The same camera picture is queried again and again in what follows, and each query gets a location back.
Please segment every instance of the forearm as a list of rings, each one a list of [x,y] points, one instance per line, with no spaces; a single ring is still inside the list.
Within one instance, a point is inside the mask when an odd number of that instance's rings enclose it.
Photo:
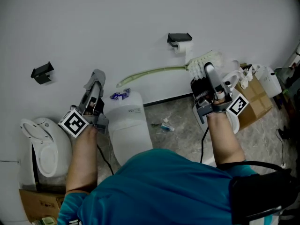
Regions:
[[[216,164],[241,162],[245,154],[237,141],[226,113],[214,113],[207,117]]]
[[[94,128],[88,129],[88,134],[79,137],[73,149],[66,182],[67,193],[76,190],[91,192],[97,186],[96,132]]]

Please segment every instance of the person's right arm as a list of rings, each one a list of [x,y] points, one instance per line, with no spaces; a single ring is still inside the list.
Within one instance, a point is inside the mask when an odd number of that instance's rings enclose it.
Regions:
[[[245,153],[233,133],[225,112],[207,116],[216,164],[245,161]]]

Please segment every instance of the black baseboard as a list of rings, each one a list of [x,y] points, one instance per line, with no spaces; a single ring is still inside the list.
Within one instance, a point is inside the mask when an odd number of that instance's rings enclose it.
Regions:
[[[178,97],[171,97],[171,98],[159,100],[159,101],[152,102],[152,103],[146,103],[146,104],[144,104],[144,107],[149,107],[149,106],[156,105],[156,104],[170,102],[170,101],[174,101],[174,100],[181,99],[181,98],[187,98],[187,97],[191,97],[192,95],[193,95],[193,93],[191,92],[191,93],[181,95],[181,96],[178,96]]]

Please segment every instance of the brush handle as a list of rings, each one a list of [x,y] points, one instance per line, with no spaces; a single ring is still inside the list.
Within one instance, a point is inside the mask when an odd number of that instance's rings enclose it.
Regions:
[[[156,68],[156,69],[152,69],[152,70],[148,70],[145,72],[140,72],[140,73],[136,73],[133,75],[130,75],[126,78],[124,78],[121,82],[119,82],[117,84],[117,88],[124,86],[125,84],[132,82],[140,77],[146,76],[148,74],[153,74],[153,73],[160,73],[160,72],[164,72],[164,71],[174,71],[174,70],[186,70],[186,66],[172,66],[172,67],[162,67],[162,68]]]

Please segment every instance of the brown box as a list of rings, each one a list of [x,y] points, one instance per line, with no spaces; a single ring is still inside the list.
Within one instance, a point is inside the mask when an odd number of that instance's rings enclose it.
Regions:
[[[242,130],[263,117],[271,110],[273,104],[255,76],[246,89],[242,89],[240,83],[235,88],[249,101],[247,107],[238,116],[240,130]]]
[[[61,204],[64,200],[62,194],[39,193],[19,190],[23,207],[28,220],[32,223],[44,217],[58,218]]]

